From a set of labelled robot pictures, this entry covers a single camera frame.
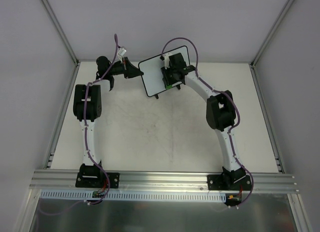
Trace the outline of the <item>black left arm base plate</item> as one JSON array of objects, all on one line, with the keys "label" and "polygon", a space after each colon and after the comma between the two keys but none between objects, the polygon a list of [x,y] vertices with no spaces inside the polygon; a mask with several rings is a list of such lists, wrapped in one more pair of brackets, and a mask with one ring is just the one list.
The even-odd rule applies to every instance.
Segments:
[{"label": "black left arm base plate", "polygon": [[109,180],[107,180],[104,173],[98,172],[96,174],[86,175],[79,172],[75,181],[75,187],[101,189],[105,186],[107,189],[118,189],[120,173],[108,172],[107,175]]}]

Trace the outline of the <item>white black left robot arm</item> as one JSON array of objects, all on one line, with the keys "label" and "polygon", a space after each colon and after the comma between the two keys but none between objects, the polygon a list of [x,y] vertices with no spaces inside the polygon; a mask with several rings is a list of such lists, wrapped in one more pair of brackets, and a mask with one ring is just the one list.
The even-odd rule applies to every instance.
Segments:
[{"label": "white black left robot arm", "polygon": [[103,170],[102,155],[98,149],[96,127],[103,111],[103,92],[110,92],[114,88],[114,76],[123,75],[125,79],[132,79],[144,73],[127,57],[111,62],[107,57],[100,56],[96,59],[96,64],[95,81],[89,85],[75,86],[72,109],[80,123],[83,141],[83,160],[77,173],[75,186],[99,189],[97,193],[101,195],[107,189],[117,189],[120,180],[119,173],[106,173]]}]

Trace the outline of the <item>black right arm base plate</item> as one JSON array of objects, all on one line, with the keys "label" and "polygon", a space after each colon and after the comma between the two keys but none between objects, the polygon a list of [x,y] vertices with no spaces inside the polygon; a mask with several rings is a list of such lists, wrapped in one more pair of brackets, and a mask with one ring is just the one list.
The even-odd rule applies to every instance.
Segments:
[{"label": "black right arm base plate", "polygon": [[207,175],[207,186],[210,191],[250,191],[252,189],[252,180],[249,175],[232,182],[225,174]]}]

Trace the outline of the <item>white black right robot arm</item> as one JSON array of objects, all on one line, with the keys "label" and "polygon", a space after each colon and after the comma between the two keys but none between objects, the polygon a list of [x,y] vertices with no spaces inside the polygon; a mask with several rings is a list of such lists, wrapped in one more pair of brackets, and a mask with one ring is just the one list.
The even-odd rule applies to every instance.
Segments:
[{"label": "white black right robot arm", "polygon": [[232,93],[228,90],[219,91],[210,86],[198,74],[198,68],[187,65],[181,53],[162,54],[160,59],[164,66],[160,69],[166,88],[176,82],[193,89],[206,102],[206,121],[217,135],[222,152],[222,173],[216,179],[210,179],[212,189],[241,190],[246,184],[246,171],[238,159],[236,146],[233,142],[232,129],[239,111],[235,108]]}]

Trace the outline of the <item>green whiteboard eraser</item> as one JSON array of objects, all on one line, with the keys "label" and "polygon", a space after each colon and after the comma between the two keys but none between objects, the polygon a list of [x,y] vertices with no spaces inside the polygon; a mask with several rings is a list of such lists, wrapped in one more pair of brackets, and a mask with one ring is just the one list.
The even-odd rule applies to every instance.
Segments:
[{"label": "green whiteboard eraser", "polygon": [[166,89],[166,90],[169,90],[169,89],[171,89],[172,87],[173,87],[173,85],[172,85],[172,84],[169,84],[169,85],[166,85],[166,86],[165,86],[165,89]]}]

